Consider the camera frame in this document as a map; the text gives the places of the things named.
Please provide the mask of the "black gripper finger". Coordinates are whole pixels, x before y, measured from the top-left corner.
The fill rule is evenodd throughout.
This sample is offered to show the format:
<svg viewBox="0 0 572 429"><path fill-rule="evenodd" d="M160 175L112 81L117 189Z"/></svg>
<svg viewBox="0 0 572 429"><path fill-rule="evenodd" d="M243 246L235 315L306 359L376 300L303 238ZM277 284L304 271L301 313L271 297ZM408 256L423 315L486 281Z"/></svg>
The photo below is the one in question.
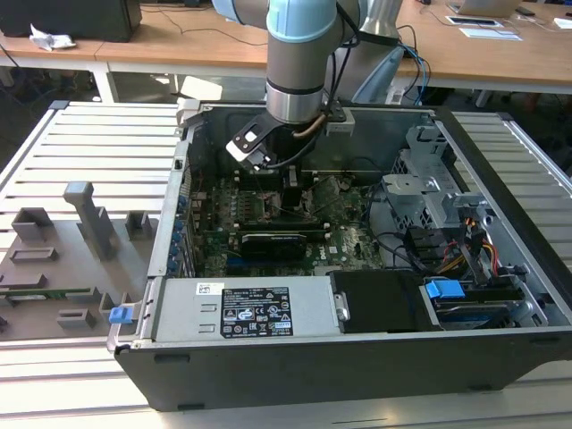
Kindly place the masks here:
<svg viewBox="0 0 572 429"><path fill-rule="evenodd" d="M295 165L290 165L282 176L282 208L294 209L300 206L303 187L299 171Z"/></svg>

